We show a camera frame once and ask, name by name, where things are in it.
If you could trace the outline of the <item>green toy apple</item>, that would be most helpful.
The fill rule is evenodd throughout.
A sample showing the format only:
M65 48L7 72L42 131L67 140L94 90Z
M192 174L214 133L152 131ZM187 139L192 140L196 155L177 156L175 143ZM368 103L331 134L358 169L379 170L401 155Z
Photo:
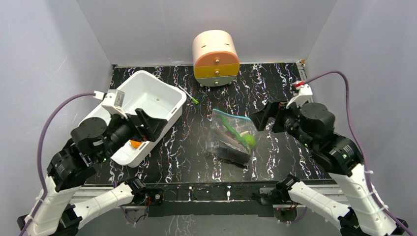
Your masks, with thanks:
M245 140L249 148L254 148L256 146L257 141L253 135L248 135L246 137L243 137L243 139Z

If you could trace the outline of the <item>green toy chili pepper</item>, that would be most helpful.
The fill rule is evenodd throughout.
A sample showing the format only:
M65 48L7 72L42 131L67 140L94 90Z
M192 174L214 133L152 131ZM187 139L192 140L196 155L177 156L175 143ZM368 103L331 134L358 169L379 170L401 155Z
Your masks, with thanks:
M231 125L226 121L226 119L221 115L215 115L216 118L220 119L224 127L233 135L234 138L247 150L251 150L250 145L248 142L236 131L234 130Z

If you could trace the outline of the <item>clear zip top bag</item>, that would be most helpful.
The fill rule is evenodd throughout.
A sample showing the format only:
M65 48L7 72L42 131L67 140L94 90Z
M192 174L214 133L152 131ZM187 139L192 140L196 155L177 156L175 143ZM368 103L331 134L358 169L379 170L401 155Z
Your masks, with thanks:
M224 131L229 137L236 140L236 138L234 138L233 135L224 127L221 120L216 118L215 115L223 116L226 119L226 121L231 125L231 127L234 130L236 130L238 133L241 133L243 131L249 131L255 137L255 139L258 143L258 141L260 139L260 132L256 130L256 128L255 128L253 122L250 120L250 118L242 117L242 116L236 116L236 115L228 114L228 113L223 112L223 111L218 110L218 109L214 109L214 110L212 110L211 124L210 124L208 135L207 135L207 138L206 138L206 151L210 152L211 154L215 155L216 157L218 157L220 159L224 159L223 158L224 154L226 153L226 149L228 149L228 148L222 147L218 143L218 141L216 139L216 135L212 131L215 128ZM255 151L256 148L257 148L257 143L256 143L256 146L254 148L251 148L251 150L249 151L249 155L250 155L249 162L252 159L253 151Z

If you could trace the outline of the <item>white plastic bin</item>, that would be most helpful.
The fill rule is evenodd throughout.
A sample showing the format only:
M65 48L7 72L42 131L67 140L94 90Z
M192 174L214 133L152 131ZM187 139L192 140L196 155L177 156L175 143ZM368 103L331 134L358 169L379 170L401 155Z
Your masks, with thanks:
M146 71L118 88L94 91L100 104L71 131L78 150L92 162L112 159L137 167L182 114L186 95Z

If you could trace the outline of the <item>grey toy fish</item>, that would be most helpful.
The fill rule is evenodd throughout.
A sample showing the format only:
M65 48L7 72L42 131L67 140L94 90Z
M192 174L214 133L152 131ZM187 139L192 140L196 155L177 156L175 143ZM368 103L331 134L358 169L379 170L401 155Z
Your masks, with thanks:
M242 152L245 154L249 153L247 148L245 148L237 140L229 137L224 131L217 129L217 128L213 129L212 131L216 135L216 139L222 147L229 148L229 149Z

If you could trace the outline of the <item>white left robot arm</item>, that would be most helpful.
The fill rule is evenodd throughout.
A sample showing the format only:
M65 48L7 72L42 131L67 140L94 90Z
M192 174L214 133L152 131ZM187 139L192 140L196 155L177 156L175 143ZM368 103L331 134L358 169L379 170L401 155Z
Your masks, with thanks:
M83 120L61 151L47 167L47 175L35 206L17 223L30 236L74 236L91 220L125 204L149 205L159 192L147 188L138 177L120 182L112 190L82 203L71 199L86 180L95 175L95 165L106 162L128 141L156 141L167 125L143 109L134 115L111 115L109 122L99 117Z

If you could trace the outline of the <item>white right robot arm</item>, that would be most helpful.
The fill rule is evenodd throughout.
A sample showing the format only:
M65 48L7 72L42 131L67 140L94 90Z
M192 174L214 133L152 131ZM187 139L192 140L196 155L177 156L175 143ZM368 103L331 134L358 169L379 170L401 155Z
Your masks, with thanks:
M364 157L356 144L334 131L335 116L321 103L301 107L273 101L250 119L262 131L274 118L274 133L287 132L305 145L317 164L331 177L348 200L339 203L308 187L299 178L288 175L260 197L273 203L300 203L331 222L344 236L390 236L408 231L405 220L394 217L367 184Z

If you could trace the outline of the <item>orange toy food piece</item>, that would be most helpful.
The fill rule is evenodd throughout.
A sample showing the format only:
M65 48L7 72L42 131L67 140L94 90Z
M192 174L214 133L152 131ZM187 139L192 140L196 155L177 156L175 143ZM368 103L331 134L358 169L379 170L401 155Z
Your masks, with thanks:
M130 140L130 145L132 146L132 148L134 149L138 149L143 142L138 142L138 141L134 141L134 140Z

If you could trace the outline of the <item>green white pen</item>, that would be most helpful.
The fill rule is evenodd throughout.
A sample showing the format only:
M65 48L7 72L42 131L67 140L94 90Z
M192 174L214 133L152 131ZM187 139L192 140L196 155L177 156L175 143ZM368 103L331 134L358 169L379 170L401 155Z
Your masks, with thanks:
M178 86L178 88L182 90L193 101L194 104L199 105L199 101L195 99L190 93L188 93L184 88L181 86Z

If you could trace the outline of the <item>round orange drawer cabinet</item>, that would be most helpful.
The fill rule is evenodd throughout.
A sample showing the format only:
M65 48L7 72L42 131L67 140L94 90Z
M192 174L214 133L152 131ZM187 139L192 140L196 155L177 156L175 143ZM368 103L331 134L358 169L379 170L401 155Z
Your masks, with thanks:
M193 73L201 87L230 85L237 77L240 61L229 33L207 30L192 43Z

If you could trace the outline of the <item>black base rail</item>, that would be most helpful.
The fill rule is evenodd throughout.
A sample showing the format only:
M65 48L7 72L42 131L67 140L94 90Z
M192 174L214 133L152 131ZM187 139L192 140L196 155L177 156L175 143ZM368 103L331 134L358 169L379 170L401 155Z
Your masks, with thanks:
M275 182L148 184L122 209L132 222L174 215L256 215L291 224L306 215L301 204L270 191L275 191Z

